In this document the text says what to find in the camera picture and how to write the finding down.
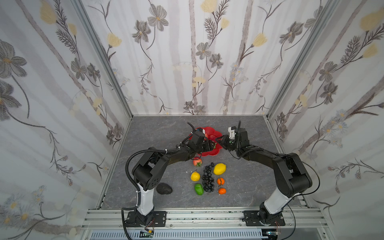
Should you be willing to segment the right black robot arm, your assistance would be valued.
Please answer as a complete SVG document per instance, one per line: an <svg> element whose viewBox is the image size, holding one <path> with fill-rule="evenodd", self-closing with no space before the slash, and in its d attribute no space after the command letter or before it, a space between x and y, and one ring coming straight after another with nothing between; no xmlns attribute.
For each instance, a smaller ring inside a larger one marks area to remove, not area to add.
<svg viewBox="0 0 384 240"><path fill-rule="evenodd" d="M284 207L304 191L312 187L313 181L297 154L278 154L261 147L250 145L248 140L241 137L230 139L224 135L216 141L225 150L234 151L238 158L256 162L274 171L277 188L265 200L258 212L262 225L269 226L281 220Z"/></svg>

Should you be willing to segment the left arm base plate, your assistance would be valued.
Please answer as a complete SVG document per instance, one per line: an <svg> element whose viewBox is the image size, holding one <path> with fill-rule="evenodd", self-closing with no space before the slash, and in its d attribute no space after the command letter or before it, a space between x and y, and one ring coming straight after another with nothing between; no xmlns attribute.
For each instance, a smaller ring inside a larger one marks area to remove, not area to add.
<svg viewBox="0 0 384 240"><path fill-rule="evenodd" d="M130 211L123 220L126 227L165 227L167 212L151 211L148 215L144 216L138 211Z"/></svg>

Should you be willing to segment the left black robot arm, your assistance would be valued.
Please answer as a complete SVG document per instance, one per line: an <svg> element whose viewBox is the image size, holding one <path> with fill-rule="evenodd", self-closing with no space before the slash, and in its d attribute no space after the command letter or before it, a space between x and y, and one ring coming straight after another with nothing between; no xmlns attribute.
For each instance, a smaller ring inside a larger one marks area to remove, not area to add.
<svg viewBox="0 0 384 240"><path fill-rule="evenodd" d="M203 132L193 132L174 149L154 147L132 154L125 164L125 173L137 190L134 209L136 219L142 225L154 218L154 190L161 181L167 167L174 163L186 162L214 149L215 143Z"/></svg>

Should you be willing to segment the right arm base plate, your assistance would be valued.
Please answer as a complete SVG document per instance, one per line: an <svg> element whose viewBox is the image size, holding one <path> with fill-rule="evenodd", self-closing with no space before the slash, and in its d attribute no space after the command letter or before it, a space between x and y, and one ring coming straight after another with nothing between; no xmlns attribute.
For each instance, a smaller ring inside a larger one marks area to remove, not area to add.
<svg viewBox="0 0 384 240"><path fill-rule="evenodd" d="M285 220L282 213L271 215L266 210L260 211L243 211L243 221L247 227L281 227L285 226Z"/></svg>

